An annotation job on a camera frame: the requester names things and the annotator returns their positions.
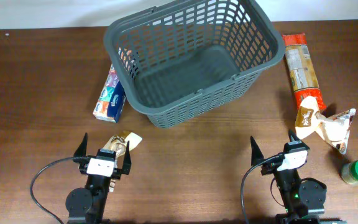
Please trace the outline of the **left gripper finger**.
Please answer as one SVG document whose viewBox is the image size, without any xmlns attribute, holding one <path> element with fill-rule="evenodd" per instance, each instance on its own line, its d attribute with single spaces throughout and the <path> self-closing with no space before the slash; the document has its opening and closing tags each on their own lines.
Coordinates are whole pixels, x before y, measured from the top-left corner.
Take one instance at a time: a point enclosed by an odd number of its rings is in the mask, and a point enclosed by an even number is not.
<svg viewBox="0 0 358 224">
<path fill-rule="evenodd" d="M 130 142 L 128 141 L 127 146 L 126 146 L 126 151 L 124 154 L 124 160 L 123 160 L 123 164 L 122 164 L 121 174 L 129 174 L 130 170 L 131 170 L 132 161 L 131 161 L 129 146 L 130 146 Z"/>
<path fill-rule="evenodd" d="M 88 143 L 88 133 L 85 133 L 80 145 L 78 146 L 78 148 L 75 151 L 73 156 L 74 157 L 85 157 L 86 156 L 87 143 Z"/>
</svg>

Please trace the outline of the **long pasta package red ends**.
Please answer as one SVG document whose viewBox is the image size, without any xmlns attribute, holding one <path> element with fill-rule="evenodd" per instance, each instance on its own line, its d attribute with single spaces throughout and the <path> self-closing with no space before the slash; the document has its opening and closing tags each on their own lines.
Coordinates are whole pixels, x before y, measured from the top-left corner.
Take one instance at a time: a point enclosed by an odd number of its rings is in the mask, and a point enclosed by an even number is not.
<svg viewBox="0 0 358 224">
<path fill-rule="evenodd" d="M 316 98 L 319 109 L 325 110 L 326 105 L 311 61 L 305 34 L 283 34 L 282 38 L 285 44 L 285 60 L 297 107 L 300 107 L 301 102 L 307 96 L 313 96 Z"/>
</svg>

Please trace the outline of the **tissue pack multipack box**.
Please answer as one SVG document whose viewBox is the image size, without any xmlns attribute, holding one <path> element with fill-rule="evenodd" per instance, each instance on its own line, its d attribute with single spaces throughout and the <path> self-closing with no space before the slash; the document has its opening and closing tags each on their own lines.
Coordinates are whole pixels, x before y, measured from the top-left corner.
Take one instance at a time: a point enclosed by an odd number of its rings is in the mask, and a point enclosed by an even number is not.
<svg viewBox="0 0 358 224">
<path fill-rule="evenodd" d="M 125 102 L 126 94 L 115 68 L 111 65 L 93 115 L 99 120 L 118 123 Z"/>
</svg>

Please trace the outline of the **grey plastic shopping basket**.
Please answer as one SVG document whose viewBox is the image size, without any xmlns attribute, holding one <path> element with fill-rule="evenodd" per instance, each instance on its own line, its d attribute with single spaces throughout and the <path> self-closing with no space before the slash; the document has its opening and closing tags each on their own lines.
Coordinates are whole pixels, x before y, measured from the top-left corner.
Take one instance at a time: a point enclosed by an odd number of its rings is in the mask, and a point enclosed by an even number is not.
<svg viewBox="0 0 358 224">
<path fill-rule="evenodd" d="M 184 0 L 113 22 L 104 46 L 129 104 L 170 128 L 241 97 L 285 54 L 254 0 Z"/>
</svg>

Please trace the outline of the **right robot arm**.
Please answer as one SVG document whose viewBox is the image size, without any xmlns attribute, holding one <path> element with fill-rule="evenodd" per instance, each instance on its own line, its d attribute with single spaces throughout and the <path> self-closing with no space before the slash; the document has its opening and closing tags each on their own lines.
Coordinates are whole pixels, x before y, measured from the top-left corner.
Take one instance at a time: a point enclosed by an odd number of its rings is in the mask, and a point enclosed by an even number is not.
<svg viewBox="0 0 358 224">
<path fill-rule="evenodd" d="M 314 178 L 299 176 L 298 169 L 306 164 L 310 148 L 291 130 L 288 137 L 283 151 L 269 158 L 251 137 L 251 168 L 260 167 L 262 175 L 273 175 L 286 211 L 275 216 L 275 223 L 319 223 L 327 186 Z"/>
</svg>

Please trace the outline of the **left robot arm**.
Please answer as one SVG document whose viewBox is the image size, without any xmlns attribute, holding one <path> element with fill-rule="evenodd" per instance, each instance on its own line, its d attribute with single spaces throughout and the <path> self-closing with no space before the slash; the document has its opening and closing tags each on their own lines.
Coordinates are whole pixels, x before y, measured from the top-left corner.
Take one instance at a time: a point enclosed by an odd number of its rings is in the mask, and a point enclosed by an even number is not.
<svg viewBox="0 0 358 224">
<path fill-rule="evenodd" d="M 98 149 L 95 156 L 86 154 L 88 135 L 74 153 L 80 173 L 87 176 L 84 187 L 72 190 L 65 202 L 69 212 L 68 223 L 111 223 L 104 219 L 104 209 L 113 184 L 131 170 L 130 142 L 114 137 L 106 148 Z"/>
</svg>

